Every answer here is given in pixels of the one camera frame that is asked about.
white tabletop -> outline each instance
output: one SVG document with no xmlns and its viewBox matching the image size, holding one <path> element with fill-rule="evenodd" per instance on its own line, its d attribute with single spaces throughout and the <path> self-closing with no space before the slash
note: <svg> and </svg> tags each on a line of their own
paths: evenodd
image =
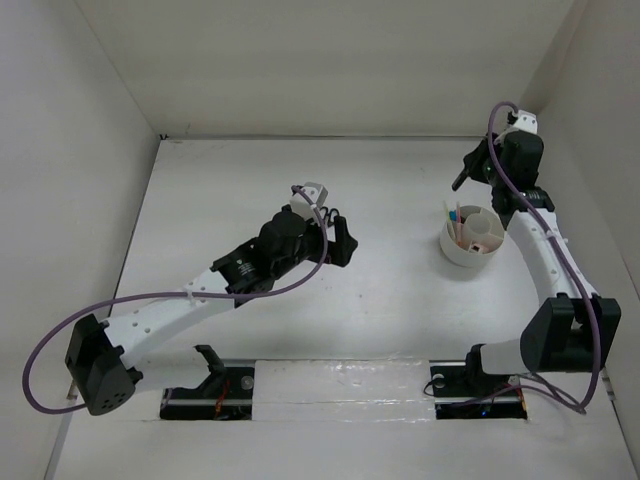
<svg viewBox="0 0 640 480">
<path fill-rule="evenodd" d="M 299 289 L 215 317 L 167 349 L 210 343 L 222 358 L 377 359 L 385 367 L 325 362 L 309 373 L 313 363 L 285 362 L 279 370 L 262 362 L 254 394 L 262 404 L 251 422 L 159 421 L 159 392 L 137 395 L 104 417 L 75 414 L 56 478 L 636 478 L 602 387 L 586 417 L 528 395 L 529 422 L 434 421 L 432 402 L 421 395 L 424 359 L 462 359 L 475 343 L 515 338 L 538 306 L 509 238 L 481 270 L 454 266 L 439 249 L 443 200 L 490 206 L 487 186 L 450 189 L 476 145 L 162 142 L 119 296 L 182 285 L 255 236 L 287 203 L 289 187 L 306 181 L 326 185 L 327 205 L 340 210 L 360 242 L 348 267 L 323 267 Z M 375 388 L 363 394 L 362 379 L 341 393 L 313 387 L 309 378 L 326 380 L 327 368 L 364 372 Z M 398 377 L 407 383 L 391 381 Z M 586 387 L 586 375 L 554 378 L 576 395 Z M 380 397 L 400 403 L 374 408 Z M 289 405 L 284 413 L 282 404 Z"/>
</svg>

robotic arm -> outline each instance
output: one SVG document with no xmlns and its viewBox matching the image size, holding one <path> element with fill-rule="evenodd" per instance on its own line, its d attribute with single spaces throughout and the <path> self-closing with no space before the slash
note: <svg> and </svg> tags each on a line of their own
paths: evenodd
<svg viewBox="0 0 640 480">
<path fill-rule="evenodd" d="M 519 194 L 549 225 L 548 232 L 543 231 L 536 218 L 505 185 L 490 158 L 489 141 L 494 142 L 499 163 Z M 601 367 L 607 359 L 620 320 L 617 301 L 598 296 L 580 273 L 558 229 L 553 202 L 547 192 L 535 185 L 543 148 L 542 139 L 537 135 L 535 115 L 525 111 L 510 114 L 505 132 L 485 137 L 464 158 L 464 169 L 452 185 L 455 191 L 470 177 L 493 187 L 492 206 L 522 252 L 540 300 L 540 309 L 520 338 L 472 347 L 465 361 L 465 382 L 475 389 L 470 396 L 483 396 L 495 391 L 492 378 L 504 378 L 496 376 L 592 370 L 593 336 L 586 308 L 575 282 L 558 260 L 549 242 L 550 236 L 558 239 L 568 264 L 577 272 L 591 299 L 600 331 Z"/>
<path fill-rule="evenodd" d="M 307 183 L 302 191 L 322 209 L 327 190 Z M 339 213 L 325 222 L 335 228 L 325 263 L 345 267 L 358 246 L 349 235 L 347 221 Z M 67 368 L 91 415 L 109 413 L 136 391 L 166 386 L 197 387 L 215 391 L 224 378 L 224 365 L 209 346 L 198 345 L 186 362 L 154 352 L 178 333 L 214 315 L 239 308 L 252 294 L 272 290 L 276 280 L 299 263 L 322 258 L 324 237 L 314 223 L 312 206 L 298 193 L 257 237 L 213 262 L 213 266 L 182 287 L 187 296 L 157 300 L 118 317 L 98 322 L 89 315 L 76 322 L 67 355 Z M 240 298 L 201 298 L 194 294 L 224 292 Z M 180 365 L 199 365 L 185 375 Z"/>
</svg>

white container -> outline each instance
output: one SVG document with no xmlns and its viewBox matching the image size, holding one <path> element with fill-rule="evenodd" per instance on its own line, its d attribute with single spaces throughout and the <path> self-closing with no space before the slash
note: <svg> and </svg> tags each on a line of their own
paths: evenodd
<svg viewBox="0 0 640 480">
<path fill-rule="evenodd" d="M 504 228 L 500 218 L 486 208 L 476 205 L 460 207 L 460 216 L 467 221 L 462 225 L 462 247 L 458 246 L 445 222 L 440 232 L 440 247 L 456 265 L 462 267 L 481 267 L 498 251 L 504 241 Z M 483 245 L 485 253 L 469 251 L 473 243 Z"/>
</svg>

white wall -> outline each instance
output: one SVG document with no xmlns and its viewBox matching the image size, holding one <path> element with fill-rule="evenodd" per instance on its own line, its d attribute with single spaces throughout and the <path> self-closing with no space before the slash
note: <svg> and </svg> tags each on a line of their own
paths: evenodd
<svg viewBox="0 0 640 480">
<path fill-rule="evenodd" d="M 571 216 L 572 248 L 603 295 L 618 298 L 623 319 L 607 369 L 620 420 L 640 464 L 640 3 L 591 0 L 576 30 L 551 103 L 540 117 L 547 179 Z M 574 163 L 610 232 L 594 231 L 594 205 L 582 202 L 571 181 Z M 622 257 L 611 253 L 617 244 Z"/>
<path fill-rule="evenodd" d="M 151 125 L 178 136 L 477 135 L 573 3 L 78 0 Z"/>
<path fill-rule="evenodd" d="M 64 316 L 113 295 L 156 148 L 72 0 L 0 2 L 2 478 L 43 478 L 59 419 L 23 399 L 23 363 Z M 54 406 L 69 386 L 56 345 L 34 379 Z"/>
</svg>

cable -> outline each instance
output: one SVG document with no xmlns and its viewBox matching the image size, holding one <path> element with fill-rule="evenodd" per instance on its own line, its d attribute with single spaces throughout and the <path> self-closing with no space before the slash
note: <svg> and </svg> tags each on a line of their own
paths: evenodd
<svg viewBox="0 0 640 480">
<path fill-rule="evenodd" d="M 207 293 L 207 292 L 192 292 L 191 295 L 195 298 L 221 298 L 221 299 L 234 299 L 234 300 L 254 300 L 256 298 L 267 298 L 267 297 L 275 297 L 277 295 L 282 295 L 283 293 L 290 292 L 291 290 L 298 288 L 300 285 L 309 281 L 322 267 L 327 258 L 327 253 L 329 252 L 329 239 L 327 238 L 327 227 L 324 223 L 320 210 L 316 206 L 316 204 L 309 198 L 309 196 L 302 191 L 301 187 L 293 186 L 291 190 L 294 193 L 299 194 L 305 201 L 312 207 L 313 213 L 316 217 L 316 221 L 318 226 L 320 227 L 320 231 L 322 232 L 322 254 L 320 255 L 320 259 L 318 263 L 313 267 L 313 269 L 304 277 L 302 277 L 297 282 L 292 283 L 286 287 L 280 288 L 278 290 L 272 290 L 270 292 L 260 292 L 260 293 Z M 47 415 L 62 415 L 65 413 L 75 412 L 76 410 L 81 410 L 86 405 L 83 403 L 81 405 L 74 405 L 72 407 L 65 408 L 49 408 L 42 405 L 40 402 L 36 400 L 31 390 L 31 370 L 33 369 L 33 364 L 35 363 L 38 355 L 42 351 L 42 349 L 51 341 L 53 337 L 55 337 L 62 329 L 70 325 L 71 323 L 79 320 L 82 317 L 89 315 L 90 313 L 99 310 L 104 307 L 109 307 L 112 305 L 118 305 L 121 303 L 135 302 L 137 300 L 151 300 L 158 298 L 186 298 L 189 294 L 187 292 L 152 292 L 152 293 L 141 293 L 138 295 L 129 295 L 127 297 L 113 298 L 111 300 L 104 300 L 102 302 L 95 303 L 93 305 L 89 305 L 82 310 L 77 311 L 76 313 L 70 315 L 65 318 L 58 325 L 53 327 L 43 338 L 38 342 L 38 344 L 33 349 L 33 352 L 27 358 L 27 361 L 24 365 L 24 369 L 22 371 L 22 391 L 24 393 L 27 402 L 36 409 L 40 413 L 44 413 Z"/>
<path fill-rule="evenodd" d="M 580 402 L 578 402 L 575 398 L 573 398 L 564 390 L 561 390 L 560 388 L 552 385 L 550 382 L 542 378 L 540 375 L 534 374 L 531 380 L 546 386 L 551 393 L 530 385 L 511 386 L 501 390 L 500 392 L 488 395 L 486 397 L 469 400 L 468 402 L 462 402 L 456 405 L 464 406 L 464 405 L 470 405 L 472 403 L 486 401 L 488 399 L 495 398 L 498 395 L 502 395 L 503 393 L 509 392 L 516 388 L 523 388 L 527 390 L 533 390 L 537 393 L 545 395 L 553 400 L 556 400 L 557 402 L 561 403 L 567 408 L 570 408 L 571 410 L 584 415 L 586 414 L 585 407 L 589 405 L 589 403 L 591 403 L 591 400 L 593 399 L 593 395 L 595 394 L 595 391 L 596 391 L 596 387 L 598 386 L 598 373 L 600 372 L 600 363 L 602 361 L 602 347 L 600 345 L 600 328 L 598 326 L 598 320 L 596 318 L 596 313 L 593 310 L 593 305 L 591 305 L 591 299 L 589 298 L 589 294 L 584 288 L 584 285 L 582 285 L 582 282 L 580 281 L 578 274 L 573 269 L 573 267 L 571 266 L 571 263 L 569 263 L 569 260 L 567 259 L 564 252 L 562 251 L 562 248 L 560 247 L 560 243 L 558 242 L 558 239 L 555 237 L 555 235 L 553 235 L 553 232 L 551 231 L 551 227 L 546 222 L 546 220 L 542 217 L 542 215 L 540 215 L 540 213 L 536 210 L 536 208 L 529 202 L 529 200 L 527 200 L 523 195 L 520 194 L 520 191 L 509 179 L 508 175 L 502 168 L 502 165 L 500 165 L 500 161 L 498 160 L 498 155 L 496 154 L 496 150 L 493 145 L 492 137 L 493 137 L 493 126 L 495 123 L 496 115 L 498 114 L 498 111 L 502 107 L 510 107 L 516 113 L 518 112 L 518 107 L 512 102 L 499 102 L 495 107 L 493 107 L 493 110 L 491 110 L 491 115 L 489 115 L 489 126 L 488 126 L 488 133 L 487 133 L 487 139 L 488 139 L 487 144 L 489 146 L 489 155 L 491 156 L 491 161 L 493 162 L 493 166 L 495 167 L 496 171 L 498 172 L 498 175 L 500 176 L 504 184 L 507 186 L 507 188 L 509 188 L 509 190 L 511 190 L 511 192 L 515 194 L 515 197 L 518 199 L 518 201 L 536 219 L 536 221 L 540 224 L 544 232 L 548 234 L 549 243 L 551 243 L 551 247 L 553 248 L 553 251 L 555 252 L 560 263 L 562 264 L 562 267 L 569 274 L 569 276 L 575 283 L 576 287 L 578 288 L 578 291 L 580 292 L 580 296 L 582 297 L 585 308 L 587 310 L 587 316 L 589 317 L 589 324 L 591 326 L 591 332 L 593 334 L 593 368 L 591 371 L 591 379 L 589 381 L 589 387 L 587 388 L 587 393 L 585 394 L 584 398 Z M 569 398 L 571 401 L 565 400 L 564 398 L 561 397 L 561 395 L 564 395 L 566 398 Z"/>
</svg>

